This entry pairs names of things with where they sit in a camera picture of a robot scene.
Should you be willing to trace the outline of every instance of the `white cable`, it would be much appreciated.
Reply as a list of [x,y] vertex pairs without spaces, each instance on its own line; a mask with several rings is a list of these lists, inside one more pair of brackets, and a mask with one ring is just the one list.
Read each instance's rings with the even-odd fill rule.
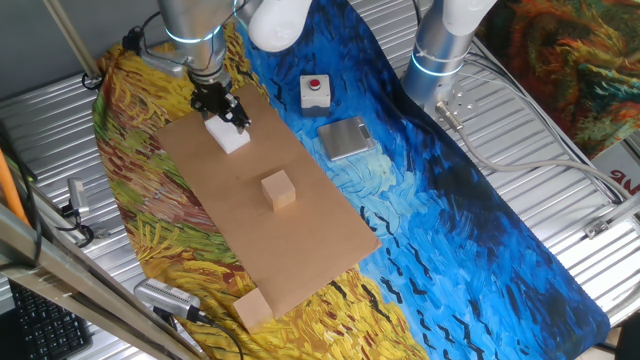
[[620,184],[615,182],[615,180],[613,180],[606,174],[588,165],[581,164],[579,162],[570,161],[570,160],[547,160],[547,161],[536,161],[536,162],[519,164],[519,165],[500,165],[500,164],[493,163],[489,161],[487,158],[485,158],[484,156],[482,156],[478,152],[478,150],[471,144],[471,140],[469,140],[469,138],[467,137],[467,134],[465,133],[464,129],[460,128],[457,130],[457,132],[460,135],[460,138],[462,138],[462,141],[465,143],[465,145],[467,145],[467,149],[469,149],[469,152],[473,154],[473,156],[476,159],[478,159],[478,161],[480,161],[481,163],[483,163],[484,165],[486,165],[487,167],[493,170],[514,172],[514,171],[525,171],[525,170],[535,169],[543,166],[572,167],[574,169],[582,170],[584,172],[587,172],[597,177],[598,179],[600,179],[601,181],[609,185],[612,189],[615,189],[620,194],[620,196],[622,196],[625,200],[630,198],[629,193]]
[[460,138],[462,139],[464,144],[469,149],[469,152],[476,159],[478,159],[478,161],[480,161],[481,163],[483,163],[484,165],[486,165],[487,167],[489,167],[489,168],[491,168],[493,170],[505,171],[505,172],[515,172],[515,171],[526,171],[526,170],[535,169],[535,168],[544,167],[544,166],[567,166],[567,167],[572,167],[574,169],[582,170],[582,171],[584,171],[586,173],[592,174],[593,176],[597,177],[602,182],[606,183],[612,189],[617,191],[620,194],[620,196],[622,198],[624,198],[625,200],[630,198],[629,193],[620,184],[615,182],[612,178],[610,178],[606,174],[604,174],[604,173],[602,173],[602,172],[600,172],[600,171],[598,171],[598,170],[596,170],[596,169],[594,169],[594,168],[592,168],[592,167],[590,167],[588,165],[584,165],[584,164],[581,164],[579,162],[570,161],[570,160],[546,160],[546,161],[535,161],[535,162],[526,163],[526,164],[519,164],[519,165],[500,165],[500,164],[493,163],[493,162],[489,161],[488,159],[486,159],[484,156],[482,156],[478,152],[478,150],[475,148],[475,146],[473,146],[473,144],[471,144],[471,140],[469,140],[469,137],[467,136],[466,132],[464,131],[464,125],[462,124],[460,119],[458,119],[458,117],[453,114],[453,112],[451,111],[451,109],[449,109],[447,104],[445,104],[443,101],[438,102],[436,104],[436,112],[438,113],[438,115],[442,116],[442,118],[447,122],[447,124],[449,124],[449,127],[453,131],[455,131],[458,134],[460,134]]
[[486,82],[490,82],[490,83],[494,83],[494,84],[504,85],[504,86],[508,87],[509,89],[513,90],[514,94],[518,95],[519,97],[521,97],[522,99],[526,100],[529,104],[531,104],[532,106],[535,107],[535,104],[534,104],[533,100],[531,100],[528,97],[522,95],[520,93],[520,90],[517,90],[515,87],[511,86],[510,84],[508,84],[508,83],[506,83],[504,81],[500,81],[500,80],[497,80],[497,79],[487,79],[487,78],[485,78],[483,76],[478,76],[478,75],[474,75],[474,74],[467,74],[467,73],[463,73],[462,71],[459,72],[458,74],[464,75],[464,76],[469,76],[469,77],[472,77],[472,78],[478,79],[478,80],[484,80]]

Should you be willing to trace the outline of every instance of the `black cable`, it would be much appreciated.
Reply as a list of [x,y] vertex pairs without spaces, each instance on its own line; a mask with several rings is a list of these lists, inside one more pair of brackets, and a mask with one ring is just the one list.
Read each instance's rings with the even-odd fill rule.
[[[227,16],[227,18],[226,18],[226,19],[224,19],[224,21],[220,24],[220,26],[224,25],[227,21],[229,21],[229,19],[231,19],[231,17],[232,17],[233,15],[235,15],[238,11],[242,10],[242,8],[244,8],[244,7],[249,3],[249,1],[251,1],[251,0],[245,0],[245,1],[242,3],[242,5],[240,5],[238,8],[233,9],[233,11],[229,14],[229,16]],[[140,31],[141,31],[141,33],[142,33],[142,44],[143,44],[143,50],[144,50],[144,52],[146,52],[146,53],[147,53],[147,55],[149,55],[149,56],[153,56],[153,57],[155,57],[155,58],[158,58],[158,59],[161,59],[161,60],[165,60],[165,61],[168,61],[168,62],[173,63],[173,64],[177,64],[177,65],[185,66],[186,68],[188,68],[188,69],[189,69],[189,70],[191,70],[191,71],[197,71],[197,72],[206,71],[206,70],[209,68],[209,66],[211,65],[211,59],[213,58],[213,53],[214,53],[214,51],[215,51],[215,49],[214,49],[214,47],[213,47],[213,38],[214,38],[214,36],[213,36],[213,35],[211,36],[211,54],[209,54],[209,60],[207,61],[207,65],[204,67],[204,69],[195,69],[195,68],[191,67],[190,65],[185,64],[184,62],[175,61],[175,60],[173,60],[173,59],[169,59],[169,58],[166,58],[166,57],[164,57],[164,56],[160,56],[160,55],[154,54],[154,53],[152,53],[152,52],[150,52],[150,51],[149,51],[149,47],[147,46],[147,37],[145,36],[144,31],[145,31],[145,29],[147,28],[147,26],[149,26],[149,24],[151,23],[151,21],[152,21],[153,19],[155,19],[156,17],[158,17],[159,15],[160,15],[160,11],[155,12],[155,13],[153,13],[153,15],[149,16],[149,17],[147,18],[147,20],[145,20],[145,21],[144,21],[144,23],[142,24],[142,26],[141,26],[141,27],[136,26],[136,27],[134,27],[133,29],[131,29],[132,31],[133,31],[133,30],[136,30],[137,28],[139,28],[139,29],[140,29]]]
[[82,86],[84,86],[84,88],[87,90],[98,90],[100,89],[100,87],[102,87],[102,83],[104,82],[104,78],[102,78],[97,83],[93,84],[92,86],[89,86],[87,85],[87,79],[89,79],[89,74],[87,73],[82,74]]
[[178,327],[176,326],[176,321],[170,312],[164,309],[161,309],[157,306],[153,307],[153,312],[156,313],[156,315],[158,315],[160,319],[162,319],[162,321],[166,322],[169,326],[171,326],[173,330],[178,331]]
[[57,227],[56,229],[58,229],[59,231],[75,231],[80,229],[80,226],[82,225],[81,221],[80,221],[80,216],[76,215],[76,223],[73,225],[73,227],[71,228],[63,228],[63,227]]
[[[490,57],[488,57],[484,51],[482,51],[482,49],[478,49],[480,50],[481,54],[476,53],[476,52],[472,52],[469,51],[468,55],[472,55],[472,56],[476,56],[478,58],[481,58],[487,62],[489,62],[491,65],[489,64],[485,64],[479,61],[475,61],[475,60],[471,60],[471,59],[465,59],[465,62],[468,63],[472,63],[480,68],[483,68],[485,70],[488,70],[496,75],[498,75],[499,77],[501,77],[502,79],[506,80],[512,87],[512,89],[518,91],[522,96],[527,97],[527,94],[520,88],[520,85],[509,75],[509,73],[504,70],[504,68],[502,68],[502,66],[500,64],[498,64],[497,62],[495,62],[494,60],[492,60]],[[540,110],[538,109],[537,106],[531,106],[533,108],[533,110],[538,114],[538,116],[542,119],[545,118],[545,115],[542,114],[540,112]],[[576,150],[574,150],[570,144],[567,144],[566,141],[564,139],[562,139],[560,136],[558,136],[558,140],[562,141],[563,143],[565,143],[565,147],[567,150],[569,150],[574,157],[577,159],[577,162],[584,164],[584,165],[588,165],[586,161],[584,161],[582,159],[582,157],[580,156],[581,154],[579,154]],[[602,181],[602,179],[598,179],[600,181],[600,183],[602,185],[604,185],[607,189],[610,190],[611,194],[613,194],[613,196],[616,198],[618,203],[622,203],[624,202],[624,198],[622,198],[619,194],[618,191],[615,190],[615,188],[613,188],[612,186],[610,186],[609,184],[607,184],[605,181]]]
[[416,12],[416,20],[418,21],[418,26],[420,26],[420,21],[422,21],[422,17],[420,16],[420,5],[418,5],[418,0],[413,1],[413,10]]
[[236,338],[234,334],[232,334],[229,330],[225,329],[224,327],[218,325],[215,321],[209,319],[205,315],[198,314],[198,321],[207,325],[211,325],[217,329],[220,329],[223,333],[225,333],[229,338],[231,338],[231,340],[233,340],[233,343],[236,344],[236,347],[238,348],[238,353],[240,354],[240,360],[244,359],[244,353],[242,352],[240,341],[238,341],[238,338]]
[[78,247],[80,249],[82,249],[83,247],[86,247],[87,245],[91,244],[93,242],[94,239],[94,234],[93,234],[93,230],[88,227],[87,225],[80,225],[80,232],[86,237],[86,241],[83,242],[82,244],[78,245]]

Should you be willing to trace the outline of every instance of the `red button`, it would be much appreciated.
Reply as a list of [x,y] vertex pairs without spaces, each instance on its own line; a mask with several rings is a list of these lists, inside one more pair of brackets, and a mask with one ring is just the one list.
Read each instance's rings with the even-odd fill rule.
[[311,88],[311,90],[320,89],[320,80],[313,79],[313,80],[309,81],[309,87]]

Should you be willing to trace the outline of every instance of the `metal rod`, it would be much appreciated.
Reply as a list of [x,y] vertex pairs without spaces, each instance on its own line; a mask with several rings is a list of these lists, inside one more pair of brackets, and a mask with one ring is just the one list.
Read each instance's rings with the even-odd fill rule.
[[101,309],[99,306],[91,306],[91,304],[76,300],[73,294],[74,289],[69,288],[63,281],[55,278],[50,273],[42,270],[27,271],[10,269],[7,270],[5,274],[11,280],[56,302],[58,305],[90,321],[92,324],[99,326],[101,329],[114,335],[117,334],[119,338],[147,354],[157,359],[171,359],[159,349],[158,346],[153,346],[149,341],[145,341],[146,339],[144,339],[143,334],[134,335],[134,329],[118,317],[104,311],[104,309]]
[[[60,236],[57,230],[52,231],[56,237]],[[11,261],[18,260],[16,255],[19,255],[20,259],[18,261],[24,263],[23,258],[32,257],[35,252],[35,242],[33,239],[35,239],[33,229],[22,223],[7,208],[0,205],[0,248],[3,249],[3,254],[9,255],[9,260]],[[84,257],[84,259],[82,259],[84,261],[79,262],[76,260],[81,257]],[[95,311],[92,313],[96,313],[99,310],[98,316],[91,315],[90,313],[87,320],[91,322],[100,321],[100,319],[104,320],[106,314],[112,314],[121,320],[120,323],[116,324],[112,322],[111,325],[106,324],[105,326],[111,326],[111,329],[121,329],[124,331],[116,331],[114,335],[128,342],[130,342],[129,340],[132,338],[137,338],[142,339],[142,342],[146,343],[146,345],[142,346],[138,341],[130,342],[133,346],[140,349],[145,348],[154,353],[172,353],[180,359],[198,360],[201,358],[198,350],[189,345],[186,340],[182,339],[169,325],[163,323],[157,317],[150,319],[147,314],[144,313],[145,311],[148,312],[148,309],[139,301],[133,300],[133,296],[123,298],[114,292],[112,287],[103,284],[100,281],[100,277],[102,277],[100,274],[103,272],[104,270],[95,262],[86,257],[79,249],[71,246],[69,242],[56,241],[54,245],[45,240],[42,243],[40,267],[37,271],[40,282],[35,283],[39,284],[39,286],[33,288],[29,286],[26,281],[25,285],[33,291],[49,297],[51,301],[64,306],[60,303],[60,296],[50,297],[51,294],[45,291],[46,286],[50,285],[48,280],[52,279],[53,283],[57,286],[66,286],[63,297],[71,294],[76,298],[85,299],[85,303],[95,304]],[[8,270],[6,273],[10,278],[15,277],[19,282],[20,275],[24,275],[24,271],[22,274],[16,273],[13,270]],[[132,306],[132,302],[137,303],[138,306]]]
[[[20,178],[20,176],[17,176],[17,173],[15,175],[16,185],[19,186],[19,188],[23,192],[26,192],[26,188],[24,187],[22,179]],[[56,229],[56,227],[70,227],[71,224],[62,217],[62,215],[58,211],[57,206],[42,191],[40,191],[40,189],[34,186],[32,187],[32,190],[34,193],[34,200],[38,208],[38,212],[45,219],[45,222],[47,223],[47,225],[49,225],[55,237],[56,242],[54,244],[56,244],[57,247],[60,248],[66,256],[68,256],[70,259],[73,259],[73,261],[75,261],[82,268],[88,269],[95,280],[109,288],[109,290],[115,293],[115,296],[123,299],[131,307],[133,307],[143,316],[149,319],[149,321],[153,322],[156,326],[167,332],[176,341],[178,341],[188,349],[191,349],[191,345],[188,341],[186,341],[182,336],[176,333],[169,325],[167,325],[158,316],[156,316],[154,312],[149,310],[135,296],[133,296],[131,292],[125,289],[122,284],[115,281],[107,271],[98,266],[87,254],[85,254],[76,246],[78,242],[85,241],[85,237],[83,234],[81,234],[77,230],[61,232]]]
[[87,49],[87,46],[82,41],[82,38],[80,38],[80,35],[78,35],[76,28],[71,23],[71,20],[69,20],[69,17],[64,11],[62,5],[60,5],[60,2],[58,0],[42,1],[49,10],[49,13],[51,13],[51,17],[53,17],[53,20],[55,20],[56,24],[58,24],[60,31],[67,39],[69,46],[71,46],[71,49],[76,54],[76,57],[78,58],[78,61],[80,61],[80,64],[84,68],[84,71],[87,73],[87,75],[89,75],[89,79],[99,79],[101,77],[101,74],[98,70],[98,66],[96,65],[95,60],[91,56],[91,53]]

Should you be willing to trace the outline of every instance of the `cable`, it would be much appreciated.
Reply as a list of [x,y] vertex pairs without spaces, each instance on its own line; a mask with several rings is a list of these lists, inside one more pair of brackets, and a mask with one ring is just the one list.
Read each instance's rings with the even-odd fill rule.
[[[6,128],[4,127],[4,124],[2,123],[2,121],[0,121],[0,133],[4,135],[3,138],[7,144],[9,154],[10,155],[13,154],[14,158],[19,159],[19,157],[17,156],[17,152],[15,151],[15,146],[13,144],[13,141],[9,137],[8,132],[6,131]],[[42,219],[40,216],[40,212],[38,211],[38,207],[36,205],[35,196],[33,195],[33,188],[31,187],[31,182],[29,180],[29,175],[24,162],[17,161],[16,164],[18,165],[18,170],[20,171],[20,176],[22,177],[22,182],[24,183],[24,187],[27,189],[27,196],[26,196],[26,199],[23,200],[22,206],[24,208],[29,209],[29,215],[28,215],[29,222],[31,223],[31,226],[36,232],[36,238],[35,238],[36,249],[33,255],[32,265],[5,264],[3,266],[0,266],[0,272],[10,268],[29,268],[29,269],[36,268],[38,267],[38,262],[40,260],[40,253],[42,251],[42,223],[41,223]]]
[[418,26],[420,26],[420,21],[422,21],[422,17],[420,16],[420,5],[418,4],[419,0],[411,0],[413,1],[413,10],[416,12],[416,20],[418,21]]
[[20,201],[20,195],[18,195],[18,189],[16,188],[16,183],[13,181],[13,177],[11,176],[11,170],[9,169],[9,165],[7,164],[7,160],[4,158],[4,153],[0,150],[0,185],[2,185],[2,190],[7,199],[7,205],[9,205],[9,209],[13,212],[20,220],[24,221],[25,224],[31,226],[29,224],[29,220],[27,219],[27,214],[24,212],[24,207],[22,206],[22,202]]
[[238,348],[238,353],[240,354],[240,360],[244,359],[244,353],[242,352],[240,341],[238,341],[238,338],[236,338],[236,336],[233,335],[229,330],[218,325],[215,321],[211,320],[209,317],[207,317],[206,315],[203,315],[202,313],[198,314],[198,321],[222,330],[222,332],[225,333],[228,337],[230,337],[231,340],[233,340],[233,343],[236,344],[236,347]]
[[91,242],[94,239],[93,230],[90,227],[88,227],[87,225],[82,225],[82,221],[80,219],[80,216],[78,216],[78,215],[76,215],[76,222],[73,225],[73,227],[71,227],[71,228],[56,227],[56,229],[58,229],[59,231],[65,231],[65,232],[79,230],[80,233],[82,235],[84,235],[84,237],[86,239],[85,242],[83,242],[82,244],[78,245],[78,247],[80,249],[82,249],[83,247],[86,247],[87,245],[91,244]]
[[[519,87],[519,85],[515,82],[515,80],[514,80],[513,78],[511,78],[511,76],[506,72],[506,70],[504,70],[504,69],[503,69],[503,68],[502,68],[498,63],[496,63],[496,62],[495,62],[495,61],[493,61],[491,58],[489,58],[488,56],[486,56],[486,54],[484,54],[484,52],[482,52],[482,55],[481,55],[481,54],[478,54],[478,53],[475,53],[475,52],[471,52],[471,51],[470,51],[470,52],[469,52],[469,55],[474,55],[474,56],[477,56],[477,57],[479,57],[479,58],[482,58],[482,59],[484,59],[484,60],[486,60],[486,61],[490,62],[490,63],[493,65],[493,67],[492,67],[492,66],[489,66],[489,65],[487,65],[487,64],[483,64],[483,63],[481,63],[481,62],[474,61],[474,60],[469,60],[469,59],[467,59],[467,60],[466,60],[466,62],[473,63],[474,65],[476,65],[476,66],[478,66],[478,67],[481,67],[481,68],[483,68],[483,69],[485,69],[485,70],[487,70],[487,71],[493,72],[495,75],[497,75],[497,76],[499,76],[499,77],[501,77],[501,78],[503,78],[503,79],[507,80],[509,83],[506,83],[506,82],[503,82],[503,81],[500,81],[500,80],[496,80],[496,79],[487,79],[487,78],[482,77],[482,76],[477,76],[477,75],[474,75],[474,74],[467,74],[467,73],[462,73],[462,72],[460,72],[460,75],[465,75],[465,76],[469,76],[469,77],[476,78],[476,79],[479,79],[479,80],[483,80],[483,81],[487,81],[487,82],[492,82],[492,83],[500,84],[500,85],[503,85],[503,86],[506,86],[506,87],[510,88],[511,90],[513,90],[513,92],[514,92],[517,96],[519,96],[519,97],[521,97],[522,99],[524,99],[525,101],[527,101],[527,102],[528,102],[528,103],[533,107],[533,110],[534,110],[536,113],[538,113],[538,115],[540,116],[540,118],[545,119],[544,123],[545,123],[545,124],[547,123],[547,121],[546,121],[546,117],[545,117],[545,115],[542,113],[542,110],[539,108],[538,104],[536,104],[532,99],[530,99],[529,97],[527,97],[527,96],[526,96],[526,93],[525,93],[525,92],[524,92],[524,91]],[[620,196],[616,196],[616,194],[615,194],[615,193],[613,194],[613,195],[614,195],[614,197],[615,197],[615,200],[622,202],[622,201],[624,201],[625,199],[627,199],[627,198],[628,198],[628,193],[626,192],[626,190],[624,190],[624,188],[623,188],[620,184],[618,184],[617,182],[615,182],[614,180],[612,180],[612,179],[611,179],[609,176],[607,176],[606,174],[604,174],[604,173],[602,173],[602,172],[600,172],[600,171],[595,170],[594,168],[592,168],[592,167],[591,167],[591,166],[589,166],[589,165],[586,165],[586,163],[585,163],[585,162],[582,160],[582,158],[580,157],[580,154],[579,154],[579,153],[577,153],[577,152],[576,152],[576,151],[575,151],[571,146],[569,146],[569,145],[567,145],[567,144],[566,144],[565,140],[564,140],[564,139],[562,139],[562,137],[558,134],[558,132],[556,131],[556,129],[554,129],[554,128],[553,128],[552,126],[550,126],[549,124],[547,124],[547,128],[548,128],[548,129],[549,129],[549,131],[552,133],[552,135],[554,136],[554,138],[555,138],[556,140],[558,140],[560,143],[562,143],[562,144],[564,145],[564,147],[565,147],[565,149],[566,149],[566,150],[568,150],[568,151],[570,151],[571,153],[573,153],[573,154],[576,156],[576,158],[577,158],[577,159],[579,159],[579,160],[581,161],[580,163],[579,163],[579,162],[577,162],[577,161],[568,161],[568,163],[570,163],[570,164],[572,164],[572,165],[568,165],[568,164],[566,164],[566,163],[564,163],[564,164],[557,164],[557,165],[560,165],[560,166],[569,166],[569,167],[576,167],[576,166],[573,166],[573,165],[577,165],[577,164],[582,165],[582,166],[584,166],[585,168],[581,168],[581,170],[583,170],[583,171],[585,171],[585,172],[587,172],[587,173],[590,173],[590,174],[594,175],[596,178],[598,178],[599,180],[601,180],[602,182],[604,182],[604,183],[605,183],[605,185],[608,185],[609,187],[611,187],[612,189],[615,189],[615,191],[619,193],[619,195],[620,195]]]
[[[229,19],[231,19],[232,16],[234,16],[238,11],[242,10],[242,8],[244,8],[251,0],[245,0],[242,5],[240,5],[237,8],[234,8],[233,11],[229,14],[229,16],[227,16],[226,19],[224,19],[224,21],[222,23],[220,23],[220,26],[224,25],[227,21],[229,21]],[[157,54],[154,54],[152,52],[149,51],[149,47],[147,46],[147,37],[144,34],[145,29],[147,28],[147,26],[149,26],[149,24],[151,23],[151,21],[153,19],[155,19],[156,17],[158,17],[160,15],[160,11],[153,13],[153,15],[149,16],[147,18],[147,20],[144,21],[144,23],[142,24],[142,27],[136,26],[133,29],[131,29],[131,31],[134,31],[135,29],[140,29],[141,33],[142,33],[142,44],[143,44],[143,50],[147,53],[147,55],[149,56],[153,56],[155,58],[161,59],[161,60],[165,60],[168,61],[170,63],[173,64],[177,64],[177,65],[182,65],[186,68],[188,68],[191,71],[196,71],[196,72],[202,72],[202,71],[206,71],[209,66],[211,65],[211,59],[213,58],[213,53],[215,51],[214,47],[213,47],[213,38],[214,36],[211,36],[211,54],[209,54],[209,60],[207,61],[207,66],[205,66],[203,69],[196,69],[191,67],[190,65],[186,64],[184,61],[183,62],[179,62],[179,61],[175,61],[173,59],[164,57],[164,56],[160,56]]]
[[578,169],[578,170],[582,170],[582,171],[584,171],[586,173],[589,173],[591,175],[594,175],[595,177],[600,179],[602,182],[604,182],[608,186],[610,186],[612,189],[615,189],[615,191],[620,193],[620,196],[622,196],[624,199],[629,199],[630,198],[629,193],[627,193],[627,191],[620,184],[615,182],[615,180],[611,179],[606,174],[604,174],[604,173],[602,173],[602,172],[600,172],[600,171],[598,171],[598,170],[596,170],[596,169],[594,169],[594,168],[592,168],[592,167],[590,167],[588,165],[581,164],[581,163],[576,162],[576,161],[570,161],[570,160],[547,160],[547,161],[536,161],[536,162],[531,162],[531,163],[526,163],[526,164],[519,164],[519,165],[500,165],[500,164],[493,163],[490,160],[488,160],[487,158],[485,158],[484,156],[482,156],[478,152],[478,150],[475,148],[475,146],[473,146],[473,144],[471,143],[471,140],[469,140],[469,137],[467,136],[466,132],[464,131],[464,126],[462,125],[460,120],[450,111],[450,109],[447,107],[447,105],[445,105],[443,102],[438,103],[438,105],[436,106],[436,111],[449,124],[449,127],[451,127],[452,130],[454,130],[455,132],[457,132],[460,135],[460,138],[462,139],[464,144],[467,146],[467,149],[469,149],[469,152],[476,159],[478,159],[478,161],[480,161],[485,166],[487,166],[487,167],[489,167],[489,168],[491,168],[493,170],[505,171],[505,172],[515,172],[515,171],[531,170],[531,169],[535,169],[535,168],[539,168],[539,167],[545,167],[545,166],[566,166],[566,167],[571,167],[571,168],[575,168],[575,169]]

